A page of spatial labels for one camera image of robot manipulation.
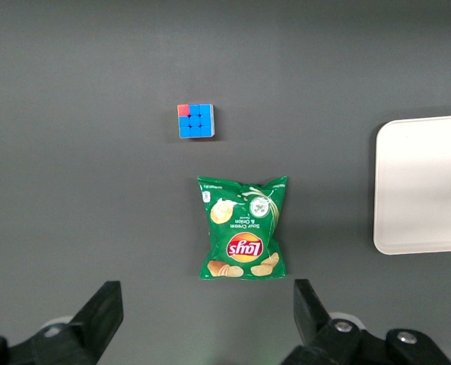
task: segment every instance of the gray table surface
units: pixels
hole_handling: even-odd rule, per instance
[[[176,105],[213,103],[211,141]],[[277,364],[295,278],[384,338],[451,358],[451,252],[372,240],[375,136],[451,115],[451,2],[0,2],[0,334],[16,344],[122,282],[101,364]],[[196,177],[290,183],[289,276],[200,281]]]

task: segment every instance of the screw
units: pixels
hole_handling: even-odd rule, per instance
[[[400,342],[404,342],[405,344],[415,344],[416,342],[418,342],[416,336],[414,336],[412,333],[404,331],[398,333],[398,340],[400,340]]]
[[[344,333],[350,332],[353,329],[353,327],[350,323],[343,322],[343,321],[336,322],[335,328],[337,329],[337,331],[344,332]]]

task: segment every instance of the blue cube face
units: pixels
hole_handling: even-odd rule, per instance
[[[199,127],[200,120],[201,120],[201,118],[199,116],[190,116],[189,117],[189,125],[192,127]]]
[[[203,127],[202,126],[202,137],[213,137],[213,131],[211,130],[211,127]]]
[[[179,137],[180,138],[190,138],[191,137],[191,128],[183,127],[179,129]]]
[[[202,127],[211,127],[211,119],[209,114],[200,116],[200,125]]]
[[[191,127],[189,129],[189,136],[191,138],[200,138],[202,136],[202,130],[200,127]]]
[[[200,115],[210,115],[211,114],[211,104],[200,104]]]
[[[179,127],[189,127],[189,117],[188,116],[181,116],[179,117]]]
[[[215,134],[212,104],[180,104],[178,121],[180,138],[210,138]]]
[[[189,106],[189,115],[190,116],[199,116],[200,115],[200,106],[198,104],[192,104]]]

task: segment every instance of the lay's chip bag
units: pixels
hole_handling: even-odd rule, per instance
[[[198,177],[210,227],[211,251],[200,272],[205,280],[265,280],[286,276],[278,226],[287,177],[259,186]]]

